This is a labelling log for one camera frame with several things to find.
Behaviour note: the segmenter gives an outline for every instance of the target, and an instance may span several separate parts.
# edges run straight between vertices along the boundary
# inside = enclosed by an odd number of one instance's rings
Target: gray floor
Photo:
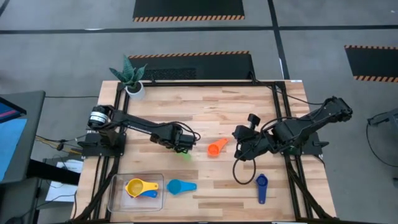
[[[396,0],[277,0],[280,26],[398,24]],[[131,22],[130,0],[11,0],[0,17],[0,30],[100,29],[127,27],[269,26],[267,2],[244,0],[244,21]],[[344,220],[396,223],[398,169],[381,164],[368,148],[366,118],[398,107],[396,83],[353,80],[344,45],[398,47],[397,30],[281,32],[291,79],[303,80],[308,100],[335,95],[354,109],[345,124],[323,128],[320,137],[337,214]],[[122,54],[165,54],[250,50],[260,79],[281,79],[272,31],[164,32],[129,34],[0,35],[0,93],[45,90],[47,95],[97,95],[108,67],[119,67]],[[46,99],[38,134],[72,138],[85,131],[95,99]],[[396,133],[382,125],[369,131],[377,153],[398,164]],[[53,149],[37,143],[33,159],[51,158]],[[39,223],[61,222],[71,207],[46,209]]]

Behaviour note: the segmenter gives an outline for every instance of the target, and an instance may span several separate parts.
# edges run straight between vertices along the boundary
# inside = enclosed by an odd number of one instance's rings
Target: white paper
[[[81,173],[83,168],[83,162],[77,161],[74,159],[69,159],[65,162],[65,165],[68,170]],[[62,168],[63,162],[57,162],[57,167]],[[69,184],[62,184],[60,182],[51,181],[51,186],[47,196],[45,198],[46,201],[51,201],[54,198],[61,196],[61,195],[73,195],[77,191],[77,186],[69,185]],[[75,199],[73,196],[68,197],[59,197],[54,200],[54,202],[74,202]]]

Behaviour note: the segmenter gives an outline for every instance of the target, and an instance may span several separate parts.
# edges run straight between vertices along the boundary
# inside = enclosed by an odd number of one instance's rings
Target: black floor mat
[[[346,45],[356,80],[398,82],[398,50],[395,47]]]
[[[242,0],[136,0],[134,22],[244,19]]]
[[[253,71],[248,51],[132,55],[133,67],[145,64],[144,80],[242,80]]]

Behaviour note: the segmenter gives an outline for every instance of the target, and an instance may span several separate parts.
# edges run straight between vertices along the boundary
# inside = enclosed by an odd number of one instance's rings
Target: clear plastic bin
[[[125,190],[131,179],[139,178],[159,185],[156,198],[138,196],[132,198]],[[156,212],[164,204],[164,177],[162,174],[116,174],[112,177],[109,190],[108,210],[110,212]]]

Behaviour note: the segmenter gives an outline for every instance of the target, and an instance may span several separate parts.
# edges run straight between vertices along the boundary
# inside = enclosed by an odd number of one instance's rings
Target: white pot
[[[125,87],[126,92],[129,94],[130,99],[132,99],[132,100],[142,100],[145,97],[144,85],[142,84],[141,81],[138,81],[138,83],[141,85],[141,89],[137,93],[131,93],[131,92],[129,92],[129,88]]]

